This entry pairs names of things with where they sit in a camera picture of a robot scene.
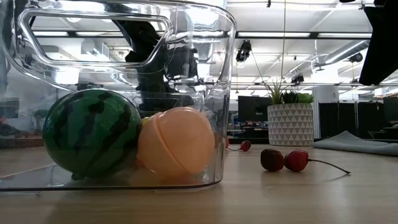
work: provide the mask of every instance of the cherry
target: cherry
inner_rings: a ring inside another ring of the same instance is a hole
[[[264,169],[275,172],[284,168],[284,157],[278,150],[265,149],[261,152],[261,166]]]
[[[229,149],[229,150],[231,150],[231,151],[243,150],[244,152],[247,152],[247,151],[250,149],[250,147],[251,147],[251,142],[245,140],[245,141],[243,141],[243,142],[241,143],[241,147],[240,147],[239,149],[230,149],[230,148],[228,148],[228,147],[226,147],[226,148]]]
[[[309,159],[308,152],[301,150],[301,149],[296,149],[285,156],[285,166],[286,166],[286,168],[288,168],[289,170],[291,170],[293,172],[300,172],[301,170],[304,170],[305,167],[307,166],[308,162],[312,162],[312,161],[328,164],[330,166],[333,166],[333,167],[345,172],[346,174],[351,173],[350,171],[344,170],[344,169],[342,169],[336,165],[330,164],[328,162],[324,162],[324,161],[320,161],[320,160],[316,160],[316,159]]]

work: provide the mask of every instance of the peach ball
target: peach ball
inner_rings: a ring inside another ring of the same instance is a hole
[[[206,116],[187,107],[153,115],[138,138],[140,160],[166,177],[202,172],[214,150],[214,134]]]

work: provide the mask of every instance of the plastic bin handle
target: plastic bin handle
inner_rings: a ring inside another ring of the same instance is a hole
[[[69,1],[71,6],[76,6],[76,10],[71,10],[69,6],[68,9],[64,9],[62,7],[58,9],[37,9],[30,8],[23,10],[18,16],[18,26],[22,29],[23,34],[25,36],[25,41],[30,42],[33,50],[37,54],[37,59],[41,63],[52,66],[52,67],[112,67],[112,68],[137,68],[148,65],[153,61],[155,56],[160,52],[160,48],[166,43],[166,40],[169,38],[172,33],[172,24],[167,17],[164,16],[154,16],[154,15],[146,15],[139,13],[125,13],[125,12],[117,12],[117,5],[120,3],[111,3],[112,7],[107,7],[109,10],[98,10],[90,11],[90,9],[83,9],[81,11],[78,9],[79,2]],[[106,2],[93,2],[95,4],[103,5],[104,8],[107,6]],[[146,22],[161,22],[165,25],[165,32],[160,38],[159,42],[155,46],[154,50],[150,54],[150,56],[143,62],[87,62],[87,61],[63,61],[63,60],[53,60],[49,58],[39,41],[35,37],[32,29],[29,26],[29,19],[33,16],[44,16],[44,17],[78,17],[78,18],[88,18],[88,19],[112,19],[112,20],[129,20],[129,21],[146,21]]]

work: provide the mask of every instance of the gray fabric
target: gray fabric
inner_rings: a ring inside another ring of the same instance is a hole
[[[398,156],[398,144],[385,142],[365,141],[345,131],[331,138],[312,144],[320,149],[334,149],[348,152],[362,152],[384,156]]]

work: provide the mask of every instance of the cherry stem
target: cherry stem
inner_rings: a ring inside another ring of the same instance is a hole
[[[317,160],[317,159],[308,159],[308,161],[309,161],[309,162],[311,162],[311,161],[312,161],[312,162],[321,162],[321,163],[324,163],[324,164],[331,165],[332,167],[335,167],[335,168],[337,168],[337,169],[339,169],[339,170],[345,172],[346,174],[350,174],[350,173],[351,173],[350,171],[344,170],[344,169],[342,169],[342,168],[340,168],[340,167],[338,167],[338,166],[336,166],[336,165],[330,164],[330,163],[328,163],[328,162],[323,162],[323,161],[320,161],[320,160]]]
[[[229,149],[229,150],[231,150],[231,151],[234,151],[234,152],[241,150],[241,149],[230,149],[230,148],[228,148],[228,147],[227,147],[227,149]]]

